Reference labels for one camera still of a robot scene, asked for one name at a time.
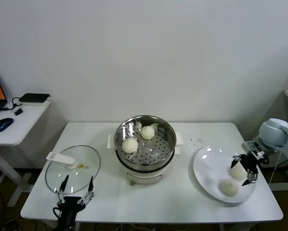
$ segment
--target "blue mouse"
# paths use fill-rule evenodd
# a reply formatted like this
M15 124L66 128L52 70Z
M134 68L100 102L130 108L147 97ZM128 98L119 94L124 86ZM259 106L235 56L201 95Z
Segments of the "blue mouse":
M4 131L7 127L9 127L13 123L12 118L4 118L0 120L0 132Z

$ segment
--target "white bun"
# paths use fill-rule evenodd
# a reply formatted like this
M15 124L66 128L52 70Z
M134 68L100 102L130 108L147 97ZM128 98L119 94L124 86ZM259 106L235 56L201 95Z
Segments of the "white bun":
M230 169L230 173L236 180L242 181L247 178L247 172L244 167L242 167L240 162Z
M121 146L125 153L134 153L138 149L138 142L134 138L128 138Z
M221 183L222 191L228 196L236 196L238 193L238 185L233 179L226 179Z
M141 129L141 137L145 140L151 140L155 136L155 130L151 126L145 126Z

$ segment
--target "white desk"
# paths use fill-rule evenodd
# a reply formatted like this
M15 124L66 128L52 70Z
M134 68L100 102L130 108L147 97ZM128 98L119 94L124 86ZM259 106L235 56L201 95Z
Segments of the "white desk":
M230 205L208 195L191 170L196 151L218 145L245 153L243 139L231 123L171 123L182 135L181 154L175 155L164 178L154 185L130 185L114 150L106 148L109 134L119 123L72 122L67 124L54 151L79 144L94 147L101 156L101 168L94 180L95 197L77 215L78 222L113 223L236 223L280 220L283 213L259 174L254 194L244 203ZM52 208L57 199L45 183L47 162L39 175L21 216L56 220ZM75 195L83 195L84 189Z
M14 122L0 132L0 146L15 146L21 143L49 105L50 102L46 101L40 106L22 106L23 112L20 115L15 115L12 111L1 111L0 120L9 117L13 118ZM13 207L21 193L30 192L32 185L29 185L27 180L31 173L26 173L22 178L1 155L0 170L18 186L8 203L9 207Z

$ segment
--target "perforated steamer tray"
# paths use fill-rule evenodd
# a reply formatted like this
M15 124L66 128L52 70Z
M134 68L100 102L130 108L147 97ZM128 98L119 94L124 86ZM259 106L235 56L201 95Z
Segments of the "perforated steamer tray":
M151 140L141 137L142 127L152 126L155 136ZM138 150L125 153L122 143L127 138L138 141ZM127 168L137 172L153 172L166 166L174 155L176 135L173 128L163 119L150 115L141 115L122 123L114 136L118 159Z

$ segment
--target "glass lid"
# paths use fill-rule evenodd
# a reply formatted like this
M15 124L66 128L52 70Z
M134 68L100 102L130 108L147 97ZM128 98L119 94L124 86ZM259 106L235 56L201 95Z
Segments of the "glass lid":
M51 161L46 171L46 184L53 192L59 190L61 183L69 175L64 194L76 193L87 187L91 177L97 176L101 159L96 149L78 145L63 150L60 154L75 159L77 166L69 169L66 164Z

